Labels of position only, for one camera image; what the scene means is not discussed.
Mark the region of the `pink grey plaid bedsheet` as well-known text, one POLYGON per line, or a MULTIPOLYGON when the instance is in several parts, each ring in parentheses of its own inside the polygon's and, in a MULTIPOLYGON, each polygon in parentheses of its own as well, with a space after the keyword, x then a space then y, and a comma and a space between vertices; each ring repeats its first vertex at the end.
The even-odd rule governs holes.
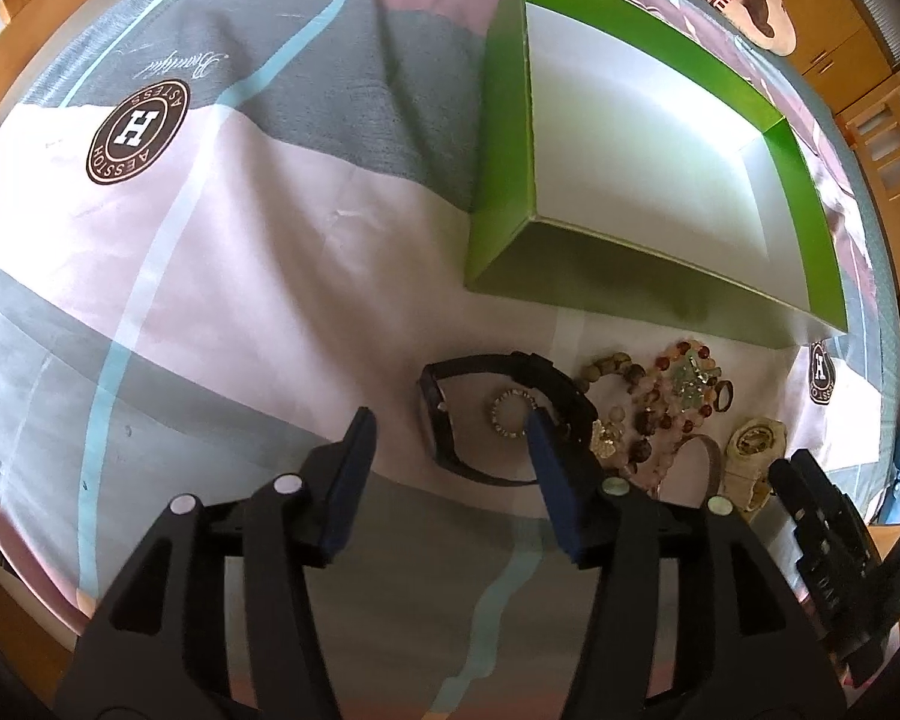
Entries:
MULTIPOLYGON (((468 288, 487 33, 499 0, 118 0, 0 127, 0 548, 77 642, 172 500, 247 499, 344 437, 377 447, 344 548, 307 569, 334 718, 567 718, 598 574, 557 544, 504 377, 429 362, 536 353, 598 410, 590 452, 652 499, 736 511, 811 621, 800 555, 746 509, 769 466, 884 470, 898 405, 883 236, 836 122, 702 0, 628 0, 738 73, 792 127, 836 249, 847 328, 767 348, 468 288), (697 410, 671 371, 722 369, 697 410), (679 483, 679 441, 724 450, 679 483)), ((847 671, 826 649, 847 699, 847 671)))

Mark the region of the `wooden wardrobe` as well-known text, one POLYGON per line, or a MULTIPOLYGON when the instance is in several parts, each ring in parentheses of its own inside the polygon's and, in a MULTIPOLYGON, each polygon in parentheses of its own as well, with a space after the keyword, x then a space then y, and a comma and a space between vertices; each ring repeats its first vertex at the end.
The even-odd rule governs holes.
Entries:
POLYGON ((900 289, 900 68, 859 0, 782 0, 790 63, 837 115, 877 199, 900 289))

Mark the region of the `green cardboard box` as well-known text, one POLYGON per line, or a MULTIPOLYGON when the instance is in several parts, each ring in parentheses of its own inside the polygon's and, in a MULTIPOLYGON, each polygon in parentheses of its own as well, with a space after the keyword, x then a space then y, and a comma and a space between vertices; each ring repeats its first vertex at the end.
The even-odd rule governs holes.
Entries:
POLYGON ((847 328, 784 114, 628 0, 499 0, 464 281, 767 348, 847 328))

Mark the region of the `black wristwatch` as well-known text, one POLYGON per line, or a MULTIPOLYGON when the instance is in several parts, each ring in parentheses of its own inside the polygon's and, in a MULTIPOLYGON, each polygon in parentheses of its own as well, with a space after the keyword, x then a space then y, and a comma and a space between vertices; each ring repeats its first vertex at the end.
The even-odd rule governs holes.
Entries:
POLYGON ((528 488, 536 479, 514 479, 491 475, 466 463, 457 449, 452 410, 443 391, 446 380, 475 376, 504 377, 510 382, 491 398, 486 406, 489 427, 499 439, 521 440, 525 437, 526 417, 538 408, 551 411, 561 439, 575 444, 589 444, 592 427, 598 421, 598 410, 567 374, 559 371, 549 359, 536 353, 514 351, 508 355, 460 356, 429 362, 418 378, 421 395, 422 426, 429 440, 432 457, 446 472, 471 483, 493 488, 528 488))

